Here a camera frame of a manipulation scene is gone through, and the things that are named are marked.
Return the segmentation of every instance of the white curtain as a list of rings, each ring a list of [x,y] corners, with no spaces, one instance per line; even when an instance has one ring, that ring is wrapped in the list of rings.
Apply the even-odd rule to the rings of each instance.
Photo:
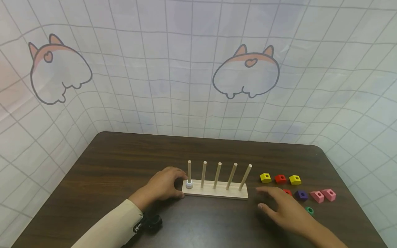
[[[397,1],[2,0],[0,246],[98,132],[320,147],[397,242]]]

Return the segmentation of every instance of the left hand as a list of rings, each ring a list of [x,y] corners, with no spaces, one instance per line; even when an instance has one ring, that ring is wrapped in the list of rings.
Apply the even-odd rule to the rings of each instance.
[[[185,197],[184,193],[174,187],[175,180],[180,177],[187,180],[186,173],[181,169],[167,167],[157,172],[144,187],[138,189],[128,199],[141,211],[156,200],[166,200],[172,197],[182,199]]]

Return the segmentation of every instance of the cat illustration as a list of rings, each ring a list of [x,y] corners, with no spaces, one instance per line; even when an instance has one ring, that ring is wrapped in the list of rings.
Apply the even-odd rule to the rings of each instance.
[[[77,51],[65,46],[58,36],[50,34],[48,39],[50,43],[39,49],[29,42],[33,59],[30,80],[37,98],[53,105],[64,103],[66,89],[81,88],[92,79],[93,73],[87,61]]]
[[[276,86],[280,75],[280,66],[273,58],[273,52],[273,46],[268,46],[263,53],[248,53],[247,46],[242,44],[215,71],[212,78],[215,89],[228,99],[240,93],[254,98],[270,91]]]

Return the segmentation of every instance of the purple block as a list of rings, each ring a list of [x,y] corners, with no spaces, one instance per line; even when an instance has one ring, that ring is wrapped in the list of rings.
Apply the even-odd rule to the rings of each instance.
[[[294,195],[295,195],[295,198],[296,198],[298,201],[304,202],[304,201],[306,201],[307,199],[309,199],[307,193],[306,193],[305,191],[303,191],[303,190],[297,190],[297,191],[295,192]]]

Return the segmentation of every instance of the sleeve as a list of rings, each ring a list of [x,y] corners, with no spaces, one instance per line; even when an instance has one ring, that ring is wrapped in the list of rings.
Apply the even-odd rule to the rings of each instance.
[[[120,248],[135,235],[133,228],[142,217],[142,211],[127,199],[91,227],[72,248]]]

